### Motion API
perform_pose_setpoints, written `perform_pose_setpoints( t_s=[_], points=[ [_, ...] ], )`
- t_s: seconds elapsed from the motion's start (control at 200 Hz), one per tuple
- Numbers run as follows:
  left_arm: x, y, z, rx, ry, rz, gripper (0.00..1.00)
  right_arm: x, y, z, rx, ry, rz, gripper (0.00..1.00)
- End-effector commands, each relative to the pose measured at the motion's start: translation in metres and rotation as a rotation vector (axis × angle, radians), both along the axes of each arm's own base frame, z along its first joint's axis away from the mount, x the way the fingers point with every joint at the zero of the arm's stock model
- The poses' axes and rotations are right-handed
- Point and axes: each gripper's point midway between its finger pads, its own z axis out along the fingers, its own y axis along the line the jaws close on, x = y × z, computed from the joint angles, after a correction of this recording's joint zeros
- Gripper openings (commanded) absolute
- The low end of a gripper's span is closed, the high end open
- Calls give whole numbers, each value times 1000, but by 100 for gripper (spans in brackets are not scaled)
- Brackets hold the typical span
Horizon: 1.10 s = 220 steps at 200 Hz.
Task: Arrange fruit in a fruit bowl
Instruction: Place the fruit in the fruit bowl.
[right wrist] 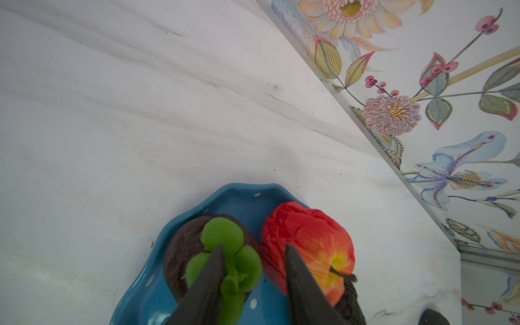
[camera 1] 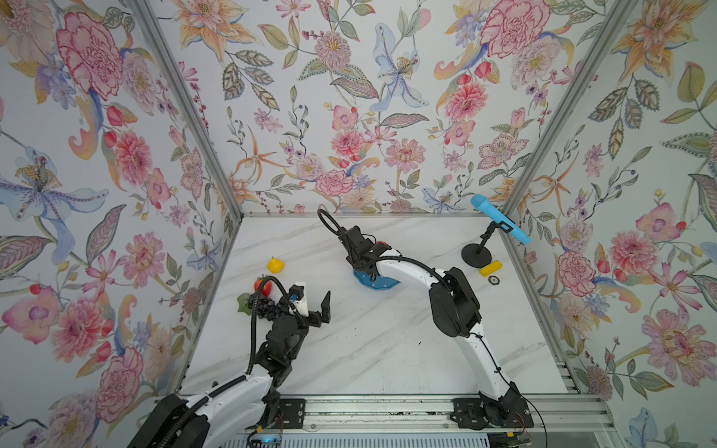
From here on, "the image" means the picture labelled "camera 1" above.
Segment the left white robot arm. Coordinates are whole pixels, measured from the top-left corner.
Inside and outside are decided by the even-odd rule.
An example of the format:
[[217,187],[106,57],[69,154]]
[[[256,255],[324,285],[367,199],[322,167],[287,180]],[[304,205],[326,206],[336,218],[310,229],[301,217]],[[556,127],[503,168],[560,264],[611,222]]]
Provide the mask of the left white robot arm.
[[163,398],[140,427],[130,447],[220,447],[244,429],[257,433],[280,417],[278,388],[292,371],[311,328],[330,323],[330,293],[319,311],[308,309],[304,283],[292,286],[279,302],[260,346],[254,346],[244,373],[207,392]]

